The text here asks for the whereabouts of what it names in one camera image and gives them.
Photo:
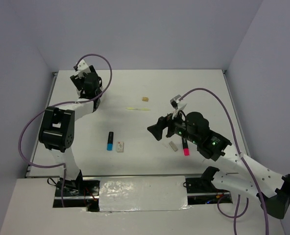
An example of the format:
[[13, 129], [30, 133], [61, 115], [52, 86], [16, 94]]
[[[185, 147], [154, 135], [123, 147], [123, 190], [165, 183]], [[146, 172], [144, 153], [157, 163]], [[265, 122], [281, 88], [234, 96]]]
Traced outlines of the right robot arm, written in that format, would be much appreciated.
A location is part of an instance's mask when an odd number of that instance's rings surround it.
[[215, 188], [237, 192], [260, 201], [270, 216], [283, 219], [290, 205], [290, 174], [282, 175], [263, 166], [244, 153], [238, 153], [226, 137], [214, 132], [199, 112], [185, 118], [168, 114], [160, 117], [147, 130], [160, 141], [163, 130], [167, 137], [174, 134], [196, 145], [197, 151], [216, 166], [209, 166], [202, 174], [205, 191]]

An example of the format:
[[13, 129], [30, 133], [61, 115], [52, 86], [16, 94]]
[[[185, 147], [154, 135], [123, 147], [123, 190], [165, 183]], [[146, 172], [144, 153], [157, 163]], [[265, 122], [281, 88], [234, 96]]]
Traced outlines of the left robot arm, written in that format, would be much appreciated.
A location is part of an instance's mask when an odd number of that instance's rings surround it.
[[99, 107], [101, 99], [96, 97], [102, 93], [102, 79], [92, 65], [82, 60], [76, 74], [71, 76], [71, 81], [76, 86], [78, 100], [72, 104], [46, 108], [39, 142], [51, 153], [57, 164], [63, 165], [59, 174], [60, 183], [71, 194], [79, 195], [84, 190], [84, 183], [72, 151], [75, 121]]

